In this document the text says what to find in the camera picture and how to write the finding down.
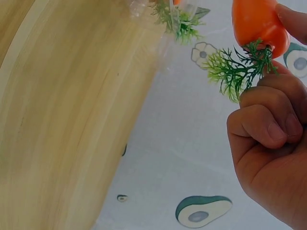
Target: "flower print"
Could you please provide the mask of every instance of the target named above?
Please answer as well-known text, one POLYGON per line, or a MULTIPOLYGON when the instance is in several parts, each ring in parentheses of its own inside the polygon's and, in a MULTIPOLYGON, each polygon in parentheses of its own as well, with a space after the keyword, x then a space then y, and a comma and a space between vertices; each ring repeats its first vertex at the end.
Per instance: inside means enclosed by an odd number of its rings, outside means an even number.
POLYGON ((195 45, 192 49, 191 59, 195 62, 200 68, 206 69, 205 63, 207 62, 207 57, 210 54, 213 54, 217 49, 206 42, 200 42, 195 45))

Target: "avocado pattern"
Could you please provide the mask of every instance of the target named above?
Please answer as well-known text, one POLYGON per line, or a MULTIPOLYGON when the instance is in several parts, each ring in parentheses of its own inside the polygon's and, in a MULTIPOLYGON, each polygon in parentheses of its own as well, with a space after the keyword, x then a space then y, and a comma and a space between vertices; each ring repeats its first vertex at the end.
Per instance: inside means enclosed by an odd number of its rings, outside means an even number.
POLYGON ((197 229, 220 218, 231 207, 232 201, 225 196, 190 196, 179 203, 175 215, 181 225, 197 229))
POLYGON ((121 203, 124 203, 124 202, 126 202, 128 200, 128 196, 126 196, 126 195, 118 195, 117 196, 117 200, 119 202, 121 202, 121 203))
POLYGON ((122 156, 122 157, 125 156, 126 152, 127 152, 127 144, 126 144, 125 149, 124 149, 124 152, 123 152, 123 154, 122 154, 121 156, 122 156))
POLYGON ((307 48, 291 43, 283 55, 287 68, 298 78, 307 76, 307 48))

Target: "carrot leaves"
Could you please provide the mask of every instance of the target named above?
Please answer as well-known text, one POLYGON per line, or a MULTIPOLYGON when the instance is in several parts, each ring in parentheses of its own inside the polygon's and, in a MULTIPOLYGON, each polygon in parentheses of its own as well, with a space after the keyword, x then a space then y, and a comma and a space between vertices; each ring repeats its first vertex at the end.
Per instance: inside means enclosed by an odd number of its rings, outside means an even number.
POLYGON ((272 64, 272 50, 267 46, 259 49, 261 39, 243 46, 245 55, 240 54, 235 48, 238 61, 232 57, 230 49, 221 49, 207 57, 205 69, 208 70, 208 78, 220 83, 220 93, 227 95, 235 103, 239 102, 240 95, 244 90, 252 87, 256 76, 263 78, 263 70, 276 71, 272 64))

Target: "wooden board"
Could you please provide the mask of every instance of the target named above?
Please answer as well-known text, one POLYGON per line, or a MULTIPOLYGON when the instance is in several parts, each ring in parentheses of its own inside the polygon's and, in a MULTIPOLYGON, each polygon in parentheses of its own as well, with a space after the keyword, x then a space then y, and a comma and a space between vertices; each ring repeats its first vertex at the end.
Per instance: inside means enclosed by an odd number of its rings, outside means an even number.
POLYGON ((122 0, 0 0, 0 230, 89 230, 163 28, 122 0))

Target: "plastic bag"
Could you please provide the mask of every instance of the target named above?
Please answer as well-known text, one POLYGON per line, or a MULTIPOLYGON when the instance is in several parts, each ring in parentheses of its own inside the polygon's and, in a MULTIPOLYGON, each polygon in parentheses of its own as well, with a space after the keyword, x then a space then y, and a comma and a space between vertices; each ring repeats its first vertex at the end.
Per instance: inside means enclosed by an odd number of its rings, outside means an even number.
POLYGON ((165 33, 176 42, 186 45, 200 40, 198 26, 209 9, 199 7, 199 0, 127 0, 131 15, 148 29, 164 26, 165 33))

